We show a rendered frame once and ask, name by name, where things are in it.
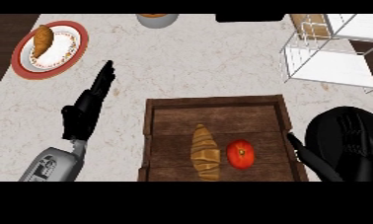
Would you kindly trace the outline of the red rimmed white plate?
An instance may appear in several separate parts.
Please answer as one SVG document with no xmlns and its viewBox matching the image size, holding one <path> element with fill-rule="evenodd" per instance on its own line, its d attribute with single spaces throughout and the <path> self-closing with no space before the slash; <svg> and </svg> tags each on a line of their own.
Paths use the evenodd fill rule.
<svg viewBox="0 0 373 224">
<path fill-rule="evenodd" d="M 28 80 L 43 80 L 62 74 L 77 63 L 87 49 L 87 30 L 79 22 L 56 21 L 48 23 L 48 27 L 55 39 L 46 52 L 34 57 L 37 31 L 31 31 L 12 53 L 12 69 Z"/>
</svg>

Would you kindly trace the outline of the brown wooden tray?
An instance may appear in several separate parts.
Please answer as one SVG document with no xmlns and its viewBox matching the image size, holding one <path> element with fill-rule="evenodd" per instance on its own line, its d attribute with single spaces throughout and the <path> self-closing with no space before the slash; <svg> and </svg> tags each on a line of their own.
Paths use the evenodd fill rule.
<svg viewBox="0 0 373 224">
<path fill-rule="evenodd" d="M 245 170 L 220 163 L 225 182 L 304 182 L 309 179 L 286 134 L 292 130 L 285 98 L 247 96 L 151 99 L 145 112 L 142 182 L 197 182 L 191 160 L 195 128 L 204 125 L 220 149 L 236 139 L 254 146 Z"/>
</svg>

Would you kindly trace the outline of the golden croissant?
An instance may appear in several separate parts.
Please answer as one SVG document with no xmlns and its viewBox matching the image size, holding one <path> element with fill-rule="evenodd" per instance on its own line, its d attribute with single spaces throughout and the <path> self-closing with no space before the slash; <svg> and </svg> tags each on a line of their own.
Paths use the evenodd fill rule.
<svg viewBox="0 0 373 224">
<path fill-rule="evenodd" d="M 39 58 L 54 45 L 55 33 L 46 26 L 40 25 L 34 35 L 34 57 Z"/>
</svg>

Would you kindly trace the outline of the red tomato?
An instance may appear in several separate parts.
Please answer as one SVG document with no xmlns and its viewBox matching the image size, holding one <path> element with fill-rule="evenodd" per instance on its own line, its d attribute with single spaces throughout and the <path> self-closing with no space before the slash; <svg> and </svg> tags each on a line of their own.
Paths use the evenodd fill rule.
<svg viewBox="0 0 373 224">
<path fill-rule="evenodd" d="M 244 170 L 254 165 L 255 153 L 251 143 L 245 139 L 233 140 L 226 148 L 229 164 L 233 168 Z"/>
</svg>

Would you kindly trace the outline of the tan wooden board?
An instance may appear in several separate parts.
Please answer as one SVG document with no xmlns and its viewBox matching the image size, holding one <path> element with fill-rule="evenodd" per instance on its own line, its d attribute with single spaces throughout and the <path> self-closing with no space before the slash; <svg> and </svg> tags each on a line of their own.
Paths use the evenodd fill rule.
<svg viewBox="0 0 373 224">
<path fill-rule="evenodd" d="M 329 28 L 323 14 L 292 14 L 291 19 L 300 38 L 329 39 Z"/>
</svg>

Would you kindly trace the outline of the black appliance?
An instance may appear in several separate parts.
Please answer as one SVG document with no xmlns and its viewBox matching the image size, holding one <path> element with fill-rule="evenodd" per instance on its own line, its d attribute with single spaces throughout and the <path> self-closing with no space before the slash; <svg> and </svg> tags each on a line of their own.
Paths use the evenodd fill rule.
<svg viewBox="0 0 373 224">
<path fill-rule="evenodd" d="M 248 14 L 217 14 L 216 21 L 219 23 L 239 22 L 279 22 L 285 18 L 284 14 L 248 15 Z"/>
</svg>

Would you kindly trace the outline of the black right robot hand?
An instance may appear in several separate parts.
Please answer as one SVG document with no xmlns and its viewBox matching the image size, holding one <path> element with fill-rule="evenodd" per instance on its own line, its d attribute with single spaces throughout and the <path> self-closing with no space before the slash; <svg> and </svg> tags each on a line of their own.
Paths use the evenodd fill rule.
<svg viewBox="0 0 373 224">
<path fill-rule="evenodd" d="M 323 182 L 373 182 L 372 112 L 337 107 L 312 120 L 306 142 L 294 133 L 288 139 Z"/>
</svg>

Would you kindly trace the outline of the grey bowl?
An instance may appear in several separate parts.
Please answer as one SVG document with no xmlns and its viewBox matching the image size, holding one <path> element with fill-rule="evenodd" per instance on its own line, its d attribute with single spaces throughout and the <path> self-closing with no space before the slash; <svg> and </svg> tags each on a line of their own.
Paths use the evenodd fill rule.
<svg viewBox="0 0 373 224">
<path fill-rule="evenodd" d="M 140 22 L 140 24 L 149 28 L 149 29 L 163 29 L 167 26 L 170 26 L 177 18 L 179 18 L 179 14 L 167 14 L 167 15 L 142 15 L 138 14 L 138 20 Z"/>
</svg>

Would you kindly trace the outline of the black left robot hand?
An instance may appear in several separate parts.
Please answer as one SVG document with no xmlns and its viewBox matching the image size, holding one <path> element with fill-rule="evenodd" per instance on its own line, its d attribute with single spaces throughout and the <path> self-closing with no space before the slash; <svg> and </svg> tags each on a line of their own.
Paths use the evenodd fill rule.
<svg viewBox="0 0 373 224">
<path fill-rule="evenodd" d="M 98 73 L 92 87 L 83 91 L 74 105 L 62 108 L 62 138 L 65 140 L 86 141 L 93 133 L 102 103 L 115 79 L 114 71 L 114 62 L 108 61 Z"/>
</svg>

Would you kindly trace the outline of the brown croissant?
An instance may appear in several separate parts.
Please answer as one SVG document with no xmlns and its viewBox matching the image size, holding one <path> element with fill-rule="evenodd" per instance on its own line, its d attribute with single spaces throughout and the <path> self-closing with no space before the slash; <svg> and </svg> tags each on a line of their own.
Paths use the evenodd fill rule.
<svg viewBox="0 0 373 224">
<path fill-rule="evenodd" d="M 217 182 L 220 179 L 220 149 L 207 127 L 199 124 L 195 128 L 191 145 L 191 161 L 198 176 L 204 181 Z"/>
</svg>

